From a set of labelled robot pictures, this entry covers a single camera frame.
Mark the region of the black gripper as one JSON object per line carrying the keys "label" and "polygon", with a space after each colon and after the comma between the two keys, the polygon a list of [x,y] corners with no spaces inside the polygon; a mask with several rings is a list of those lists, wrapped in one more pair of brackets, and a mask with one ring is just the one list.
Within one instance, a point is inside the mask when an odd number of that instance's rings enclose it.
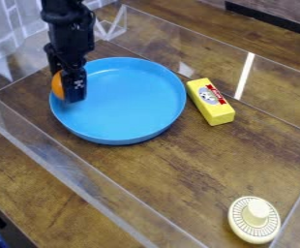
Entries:
{"label": "black gripper", "polygon": [[94,49],[94,14],[82,1],[41,0],[40,16],[49,27],[44,51],[52,75],[62,70],[64,101],[69,104],[86,97],[86,72],[81,67],[86,53]]}

